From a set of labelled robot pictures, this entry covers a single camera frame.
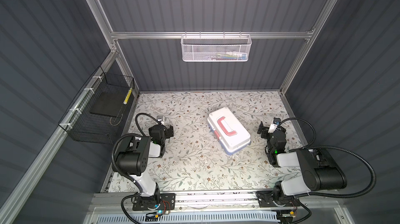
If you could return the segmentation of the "white blue tool box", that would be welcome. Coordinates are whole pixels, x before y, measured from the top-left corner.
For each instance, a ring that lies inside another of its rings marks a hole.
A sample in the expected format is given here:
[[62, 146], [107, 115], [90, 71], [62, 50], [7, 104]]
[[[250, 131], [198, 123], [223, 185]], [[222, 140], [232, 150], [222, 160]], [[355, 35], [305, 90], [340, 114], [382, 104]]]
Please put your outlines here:
[[251, 134], [228, 107], [211, 112], [207, 122], [227, 154], [232, 155], [250, 145]]

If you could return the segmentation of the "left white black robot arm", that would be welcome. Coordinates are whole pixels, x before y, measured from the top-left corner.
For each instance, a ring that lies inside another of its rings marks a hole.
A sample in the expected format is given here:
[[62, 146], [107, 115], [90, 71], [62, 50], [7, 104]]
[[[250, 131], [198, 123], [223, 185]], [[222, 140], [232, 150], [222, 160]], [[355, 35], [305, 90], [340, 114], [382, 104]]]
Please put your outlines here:
[[149, 136], [136, 133], [121, 136], [114, 144], [111, 163], [114, 172], [138, 188], [138, 192], [131, 199], [132, 210], [152, 210], [162, 214], [175, 208], [176, 195], [161, 193], [147, 166], [150, 158], [163, 157], [165, 142], [174, 136], [174, 128], [171, 125], [158, 124], [149, 128], [149, 131]]

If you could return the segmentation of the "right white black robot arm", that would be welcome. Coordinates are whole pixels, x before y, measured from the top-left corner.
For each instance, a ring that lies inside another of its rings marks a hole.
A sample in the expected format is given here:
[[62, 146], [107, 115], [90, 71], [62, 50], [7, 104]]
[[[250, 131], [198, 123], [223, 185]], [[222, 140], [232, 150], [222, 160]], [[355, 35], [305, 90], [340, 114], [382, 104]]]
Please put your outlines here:
[[269, 127], [260, 123], [257, 133], [267, 140], [265, 153], [273, 167], [296, 167], [301, 170], [299, 176], [279, 180], [272, 190], [257, 191], [260, 207], [286, 207], [294, 203], [294, 196], [321, 190], [338, 190], [347, 186], [347, 179], [326, 149], [298, 149], [286, 152], [286, 130], [279, 126], [280, 119], [275, 118]]

